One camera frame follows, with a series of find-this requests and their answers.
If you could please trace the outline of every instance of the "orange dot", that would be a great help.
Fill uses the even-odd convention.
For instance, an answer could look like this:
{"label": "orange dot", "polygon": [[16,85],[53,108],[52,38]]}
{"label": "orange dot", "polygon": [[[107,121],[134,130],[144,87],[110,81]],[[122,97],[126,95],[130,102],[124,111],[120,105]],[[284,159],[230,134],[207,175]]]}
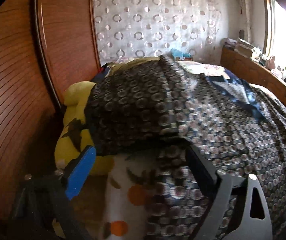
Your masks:
{"label": "orange dot", "polygon": [[134,206],[145,205],[147,194],[142,185],[135,184],[127,192],[127,198]]}
{"label": "orange dot", "polygon": [[124,221],[114,221],[111,223],[111,234],[124,236],[128,231],[128,225]]}

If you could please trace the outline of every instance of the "yellow plush toy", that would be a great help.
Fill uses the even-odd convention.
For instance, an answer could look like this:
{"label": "yellow plush toy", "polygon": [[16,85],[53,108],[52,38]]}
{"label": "yellow plush toy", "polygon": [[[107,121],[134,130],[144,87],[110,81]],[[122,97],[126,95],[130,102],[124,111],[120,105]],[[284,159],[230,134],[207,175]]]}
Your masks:
{"label": "yellow plush toy", "polygon": [[[64,129],[55,148],[55,162],[58,169],[64,169],[72,159],[79,156],[87,145],[94,146],[88,129],[81,130],[81,141],[78,149],[69,136],[72,126],[85,124],[84,108],[94,85],[95,83],[89,81],[75,83],[64,93],[64,105],[67,106],[63,119]],[[90,175],[106,175],[113,168],[113,165],[112,156],[96,156]]]}

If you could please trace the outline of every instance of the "gray blanket with circles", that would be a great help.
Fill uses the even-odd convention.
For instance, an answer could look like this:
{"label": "gray blanket with circles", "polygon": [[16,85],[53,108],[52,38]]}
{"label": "gray blanket with circles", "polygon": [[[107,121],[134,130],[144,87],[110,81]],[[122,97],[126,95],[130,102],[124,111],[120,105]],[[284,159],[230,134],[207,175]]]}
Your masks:
{"label": "gray blanket with circles", "polygon": [[[286,108],[260,89],[252,92],[264,120],[257,121],[203,74],[191,74],[161,56],[120,69],[95,85],[85,107],[86,123],[98,155],[185,138],[216,167],[235,176],[255,173],[277,236],[286,227]],[[146,239],[187,239],[209,205],[173,150],[166,147],[168,154],[159,158]],[[231,197],[218,239],[226,232],[234,202]]]}

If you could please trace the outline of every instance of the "white sheet with orange dots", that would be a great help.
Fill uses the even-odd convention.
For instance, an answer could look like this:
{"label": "white sheet with orange dots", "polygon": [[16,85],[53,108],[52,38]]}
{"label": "white sheet with orange dots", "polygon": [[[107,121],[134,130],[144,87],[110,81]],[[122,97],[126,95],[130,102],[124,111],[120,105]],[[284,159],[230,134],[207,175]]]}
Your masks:
{"label": "white sheet with orange dots", "polygon": [[99,240],[143,239],[155,181],[156,156],[152,152],[114,156]]}

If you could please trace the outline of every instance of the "metal bolt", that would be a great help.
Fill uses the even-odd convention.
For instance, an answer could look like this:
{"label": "metal bolt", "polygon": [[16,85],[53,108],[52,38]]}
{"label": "metal bolt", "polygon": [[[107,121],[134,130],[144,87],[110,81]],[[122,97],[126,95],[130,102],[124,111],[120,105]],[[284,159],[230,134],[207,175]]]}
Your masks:
{"label": "metal bolt", "polygon": [[56,176],[61,176],[61,175],[63,175],[64,171],[62,169],[58,169],[54,173]]}
{"label": "metal bolt", "polygon": [[251,173],[251,174],[249,174],[249,178],[252,180],[256,180],[256,175]]}
{"label": "metal bolt", "polygon": [[218,174],[219,176],[224,176],[226,174],[225,170],[217,170],[216,174]]}
{"label": "metal bolt", "polygon": [[24,179],[25,180],[30,180],[32,178],[32,175],[31,174],[26,174],[25,176],[24,176]]}

